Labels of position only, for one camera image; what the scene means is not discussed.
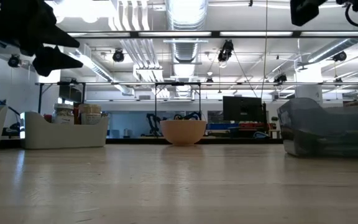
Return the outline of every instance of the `black metal pole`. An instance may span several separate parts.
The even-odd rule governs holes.
[[[40,83],[40,95],[38,96],[38,113],[41,113],[41,104],[42,104],[42,87],[44,86],[43,83]]]
[[[157,120],[157,86],[158,84],[155,84],[155,92],[154,92],[154,115],[155,115],[155,119]],[[156,131],[154,131],[154,135],[155,138],[158,138],[158,133]]]
[[[268,132],[267,130],[267,111],[266,111],[266,103],[264,102],[263,103],[263,108],[264,108],[264,130],[265,130],[265,133]]]
[[[86,83],[82,83],[82,101],[81,101],[81,103],[85,103],[85,91],[86,91]]]
[[[200,106],[200,120],[203,119],[203,115],[201,114],[201,84],[198,85],[199,89],[198,89],[198,95],[200,97],[200,101],[198,102],[199,106]]]

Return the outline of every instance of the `ventilation duct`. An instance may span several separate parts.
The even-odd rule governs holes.
[[[318,63],[348,49],[349,47],[352,47],[355,44],[358,44],[358,38],[335,40],[309,55],[307,61],[308,63]]]
[[[203,30],[208,8],[208,0],[165,0],[168,28],[170,30]],[[173,61],[194,62],[198,54],[197,43],[172,44]],[[179,77],[194,74],[194,65],[174,65],[173,71]]]
[[[81,61],[85,66],[91,69],[95,74],[99,75],[107,82],[112,82],[113,79],[110,76],[107,69],[105,69],[98,61],[92,59],[92,50],[86,44],[81,44],[81,46],[74,53],[70,53],[70,55],[77,60]],[[135,90],[133,88],[128,88],[122,85],[115,85],[119,91],[122,92],[123,95],[133,96],[135,95]]]
[[[305,64],[318,63],[318,62],[326,60],[327,58],[330,58],[330,57],[348,49],[349,47],[354,46],[355,44],[358,44],[358,38],[334,40],[331,43],[320,48],[319,50],[313,52],[309,56],[303,56],[302,61],[306,62]],[[294,67],[293,61],[296,60],[296,58],[292,57],[292,58],[290,58],[291,60],[283,62],[280,66],[278,66],[277,68],[272,70],[267,75],[269,76],[273,72],[277,71],[279,68],[281,68],[282,72],[288,71],[289,69]]]

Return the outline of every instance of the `black monitor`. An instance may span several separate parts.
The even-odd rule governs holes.
[[[264,122],[261,98],[224,96],[223,120]]]

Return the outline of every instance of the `jar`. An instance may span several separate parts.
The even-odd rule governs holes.
[[[52,123],[55,124],[74,124],[73,105],[55,103],[55,111],[52,115]]]
[[[82,104],[79,106],[81,124],[97,124],[101,119],[101,106]]]

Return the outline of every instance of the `fluorescent light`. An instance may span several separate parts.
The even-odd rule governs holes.
[[[172,31],[172,32],[139,32],[140,37],[209,37],[211,32]]]
[[[86,100],[87,102],[109,102],[109,100]]]
[[[358,36],[358,31],[344,31],[344,32],[336,32],[336,31],[323,31],[323,32],[302,32],[302,37],[332,37],[332,36]]]
[[[130,37],[128,32],[69,32],[72,37]]]
[[[238,36],[244,36],[244,37],[258,37],[258,36],[268,36],[268,37],[288,37],[292,35],[292,32],[288,31],[250,31],[250,32],[236,32],[236,31],[230,31],[230,32],[221,32],[221,37],[238,37]]]
[[[182,40],[182,39],[178,39],[178,40],[163,40],[164,43],[166,44],[181,44],[181,43],[189,43],[189,44],[197,44],[197,43],[208,43],[208,40]]]

